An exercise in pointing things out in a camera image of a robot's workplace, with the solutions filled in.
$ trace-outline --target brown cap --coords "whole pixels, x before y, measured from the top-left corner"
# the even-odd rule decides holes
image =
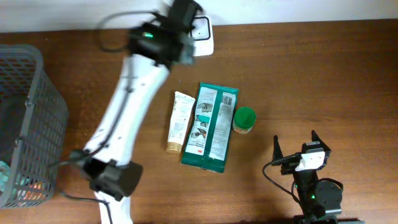
[[[180,154],[182,145],[176,142],[168,142],[166,152],[171,154]]]

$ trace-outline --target brown wooden surface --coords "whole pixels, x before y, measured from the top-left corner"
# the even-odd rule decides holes
[[[107,31],[123,43],[124,31]],[[316,130],[330,146],[319,172],[345,185],[340,218],[398,223],[398,20],[219,26],[215,52],[192,67],[177,66],[156,94],[138,135],[134,162],[144,175],[132,196],[136,223],[236,223],[289,218],[299,206],[261,173],[279,135],[285,155]],[[106,54],[91,32],[1,34],[2,44],[32,44],[68,103],[64,155],[85,145],[113,94],[123,54]],[[238,107],[257,122],[232,133],[224,174],[180,165],[165,152],[178,90],[196,96],[200,82],[240,89]],[[269,175],[285,187],[293,177]],[[64,167],[58,186],[92,197],[88,182]],[[98,205],[56,195],[36,208],[1,210],[0,223],[99,223]]]

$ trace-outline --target white wall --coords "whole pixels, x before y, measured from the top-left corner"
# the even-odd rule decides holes
[[[171,0],[0,0],[0,32],[92,29],[119,11],[165,8]],[[398,0],[197,0],[214,25],[398,18]],[[110,27],[137,24],[122,18]]]

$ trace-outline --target basket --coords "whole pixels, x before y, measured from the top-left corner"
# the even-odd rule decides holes
[[[0,45],[0,161],[9,166],[0,208],[33,207],[52,197],[57,167],[47,166],[61,155],[67,119],[39,50]]]

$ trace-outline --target white tube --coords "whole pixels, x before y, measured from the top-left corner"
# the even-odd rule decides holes
[[[193,97],[177,91],[175,92],[169,138],[167,139],[167,152],[172,154],[181,153],[194,102],[195,99]]]

